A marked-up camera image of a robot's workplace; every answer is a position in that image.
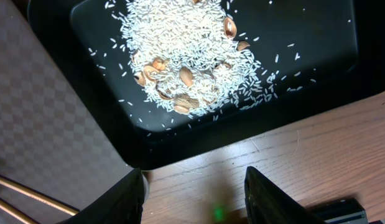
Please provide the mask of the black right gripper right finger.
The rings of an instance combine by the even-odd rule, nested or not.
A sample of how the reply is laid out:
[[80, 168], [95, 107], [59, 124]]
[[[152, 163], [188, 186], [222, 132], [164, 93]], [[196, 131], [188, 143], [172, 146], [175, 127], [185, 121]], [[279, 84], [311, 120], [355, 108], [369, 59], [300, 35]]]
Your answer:
[[249, 224], [324, 222], [307, 211], [253, 166], [246, 169], [244, 192]]

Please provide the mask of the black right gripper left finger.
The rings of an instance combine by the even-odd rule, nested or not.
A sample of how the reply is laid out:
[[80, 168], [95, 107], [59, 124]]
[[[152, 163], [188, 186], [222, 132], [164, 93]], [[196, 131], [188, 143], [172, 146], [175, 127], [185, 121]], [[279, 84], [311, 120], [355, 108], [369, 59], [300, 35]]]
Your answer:
[[140, 224], [145, 201], [144, 175], [135, 168], [100, 198], [61, 224]]

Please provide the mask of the wooden chopstick with pattern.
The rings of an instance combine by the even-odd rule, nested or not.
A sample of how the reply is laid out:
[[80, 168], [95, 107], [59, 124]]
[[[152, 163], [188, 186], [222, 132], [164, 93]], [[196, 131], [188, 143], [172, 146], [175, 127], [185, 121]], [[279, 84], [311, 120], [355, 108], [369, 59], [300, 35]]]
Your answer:
[[34, 191], [33, 189], [30, 189], [26, 186], [18, 184], [17, 182], [11, 179], [7, 179], [5, 177], [0, 176], [0, 185], [3, 185], [9, 189], [15, 190], [16, 192], [19, 192], [25, 196], [28, 196], [34, 200], [40, 201], [46, 205], [56, 208], [57, 210], [67, 213], [71, 216], [74, 216], [79, 212], [77, 209], [72, 208], [71, 206], [68, 206], [65, 203], [51, 199], [48, 196], [45, 196], [40, 192]]

